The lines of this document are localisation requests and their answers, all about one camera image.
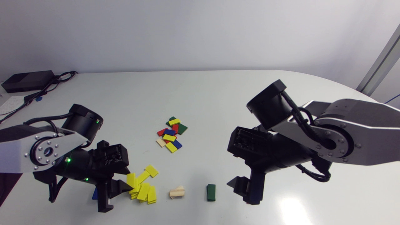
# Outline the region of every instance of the blue block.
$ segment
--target blue block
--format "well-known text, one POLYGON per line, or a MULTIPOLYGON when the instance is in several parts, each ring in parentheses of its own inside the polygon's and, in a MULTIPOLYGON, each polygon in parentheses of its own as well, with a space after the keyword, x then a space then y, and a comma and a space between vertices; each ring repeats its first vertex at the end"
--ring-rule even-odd
POLYGON ((182 144, 179 143, 179 141, 175 140, 174 142, 171 142, 177 149, 180 149, 182 147, 182 144))
POLYGON ((175 131, 174 130, 164 130, 164 134, 165 135, 171 135, 171 136, 174 136, 175 135, 175 131))
POLYGON ((97 188, 94 190, 92 199, 93 199, 93 200, 97 200, 97 188))

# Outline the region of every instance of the paper sheet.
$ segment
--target paper sheet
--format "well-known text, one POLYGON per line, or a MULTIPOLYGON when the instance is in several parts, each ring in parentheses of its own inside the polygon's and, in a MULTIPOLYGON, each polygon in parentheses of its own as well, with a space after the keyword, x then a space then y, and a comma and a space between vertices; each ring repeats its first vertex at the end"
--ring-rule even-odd
POLYGON ((25 96, 11 96, 4 104, 0 106, 0 115, 4 113, 9 113, 13 110, 18 109, 24 103, 25 96))

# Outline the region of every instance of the black power supply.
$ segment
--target black power supply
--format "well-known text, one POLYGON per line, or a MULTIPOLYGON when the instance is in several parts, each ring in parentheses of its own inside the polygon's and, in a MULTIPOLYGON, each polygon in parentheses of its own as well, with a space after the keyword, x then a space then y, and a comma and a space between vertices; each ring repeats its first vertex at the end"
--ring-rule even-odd
POLYGON ((43 90, 54 77, 51 70, 18 73, 4 81, 1 86, 7 93, 43 90))

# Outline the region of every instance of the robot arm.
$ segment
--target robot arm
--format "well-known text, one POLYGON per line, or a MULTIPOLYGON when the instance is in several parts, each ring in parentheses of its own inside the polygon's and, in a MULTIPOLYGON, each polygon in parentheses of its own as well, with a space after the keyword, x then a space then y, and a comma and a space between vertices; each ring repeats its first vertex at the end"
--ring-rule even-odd
POLYGON ((228 151, 245 160, 251 176, 236 177, 228 185, 245 202, 259 204, 265 174, 290 166, 327 182, 332 162, 376 165, 400 161, 398 109, 353 99, 310 101, 297 107, 285 88, 278 80, 254 97, 247 108, 261 125, 237 127, 231 135, 228 151), (304 168, 301 163, 307 161, 322 174, 304 168))
POLYGON ((121 144, 110 146, 100 141, 97 149, 86 151, 103 118, 95 112, 74 104, 69 113, 55 117, 34 118, 23 125, 0 130, 0 205, 22 173, 33 172, 35 179, 48 184, 49 201, 54 202, 68 178, 94 184, 98 190, 98 211, 113 209, 109 200, 132 187, 113 180, 114 173, 128 174, 128 152, 121 144), (61 128, 52 120, 65 119, 61 128), (32 127, 46 121, 51 126, 32 127), (62 176, 57 183, 56 175, 62 176))

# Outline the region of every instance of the green block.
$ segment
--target green block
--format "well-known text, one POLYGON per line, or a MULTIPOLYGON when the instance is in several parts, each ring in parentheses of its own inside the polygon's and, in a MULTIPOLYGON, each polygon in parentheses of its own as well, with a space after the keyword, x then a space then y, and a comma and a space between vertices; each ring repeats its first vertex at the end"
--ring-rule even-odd
POLYGON ((183 125, 182 123, 178 123, 178 134, 183 134, 183 132, 185 132, 187 128, 188 127, 183 125))
POLYGON ((207 185, 207 201, 215 201, 215 185, 207 185))
POLYGON ((170 122, 171 120, 176 119, 175 117, 171 117, 165 124, 167 124, 169 127, 172 127, 168 122, 170 122))

